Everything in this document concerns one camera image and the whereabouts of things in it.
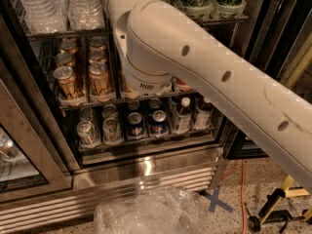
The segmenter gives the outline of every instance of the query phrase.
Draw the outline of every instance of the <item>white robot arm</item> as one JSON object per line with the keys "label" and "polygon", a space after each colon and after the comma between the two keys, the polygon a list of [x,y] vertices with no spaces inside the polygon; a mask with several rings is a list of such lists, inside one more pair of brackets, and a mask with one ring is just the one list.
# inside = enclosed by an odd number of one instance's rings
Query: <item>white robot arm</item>
{"label": "white robot arm", "polygon": [[159,0],[101,0],[127,79],[154,93],[172,75],[213,104],[309,193],[312,106]]}

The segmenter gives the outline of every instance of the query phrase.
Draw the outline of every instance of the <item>beverage cooler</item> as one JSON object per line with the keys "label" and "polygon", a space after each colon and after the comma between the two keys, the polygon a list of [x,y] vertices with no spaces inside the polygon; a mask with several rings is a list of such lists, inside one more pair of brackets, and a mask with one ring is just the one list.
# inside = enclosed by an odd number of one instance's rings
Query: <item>beverage cooler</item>
{"label": "beverage cooler", "polygon": [[[159,93],[135,91],[106,14],[84,11],[100,4],[52,1],[49,15],[49,4],[29,9],[36,0],[0,0],[1,233],[92,215],[99,202],[159,186],[214,189],[230,159],[266,156],[217,107],[203,113],[204,99],[177,77]],[[311,21],[308,0],[242,0],[230,15],[216,0],[198,10],[165,1],[276,79]],[[175,116],[185,99],[183,127]]]}

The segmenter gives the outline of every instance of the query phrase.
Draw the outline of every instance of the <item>bottle cap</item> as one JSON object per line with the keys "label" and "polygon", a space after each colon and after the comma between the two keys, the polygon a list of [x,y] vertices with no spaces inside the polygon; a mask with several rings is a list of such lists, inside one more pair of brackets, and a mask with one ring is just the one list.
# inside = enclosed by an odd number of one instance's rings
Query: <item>bottle cap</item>
{"label": "bottle cap", "polygon": [[182,106],[189,106],[190,102],[191,102],[191,100],[189,99],[189,97],[184,97],[182,99],[181,104],[182,104]]}
{"label": "bottle cap", "polygon": [[204,97],[204,102],[209,103],[209,102],[211,102],[211,100],[208,97]]}

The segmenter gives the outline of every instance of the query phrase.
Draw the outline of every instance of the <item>caster wheel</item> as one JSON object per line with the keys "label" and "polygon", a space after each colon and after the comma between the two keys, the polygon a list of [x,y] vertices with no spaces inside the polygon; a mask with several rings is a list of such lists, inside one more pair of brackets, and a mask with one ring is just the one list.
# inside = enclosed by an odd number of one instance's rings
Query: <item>caster wheel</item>
{"label": "caster wheel", "polygon": [[[303,210],[303,211],[302,211],[302,214],[304,215],[306,212],[308,212],[308,210]],[[310,217],[309,219],[307,219],[305,222],[306,222],[307,224],[312,224],[312,217]]]}
{"label": "caster wheel", "polygon": [[248,226],[253,232],[259,232],[261,230],[260,220],[256,216],[250,216]]}

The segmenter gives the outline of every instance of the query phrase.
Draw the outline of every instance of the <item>floor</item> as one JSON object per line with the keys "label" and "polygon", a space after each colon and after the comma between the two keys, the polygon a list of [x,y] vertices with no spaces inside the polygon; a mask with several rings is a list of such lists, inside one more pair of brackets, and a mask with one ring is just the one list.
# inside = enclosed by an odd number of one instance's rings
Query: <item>floor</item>
{"label": "floor", "polygon": [[[272,194],[275,188],[280,187],[287,175],[269,158],[246,160],[244,164],[244,202],[247,204],[250,212],[252,212],[252,215],[257,215],[266,202],[266,195]],[[205,216],[207,220],[205,220],[199,233],[244,233],[241,205],[242,161],[237,163],[231,161],[225,175],[233,167],[235,168],[233,173],[220,182],[219,188],[203,193],[205,196],[204,204],[207,208]],[[301,215],[302,210],[311,207],[312,198],[306,196],[283,199],[276,210],[288,210],[292,216],[298,216]],[[282,222],[263,224],[259,233],[280,233],[283,224]],[[88,217],[22,231],[19,234],[92,234],[94,233],[93,228],[93,218]],[[245,233],[250,234],[252,231],[247,227]],[[288,224],[287,229],[283,233],[312,233],[312,225],[303,221],[293,221]]]}

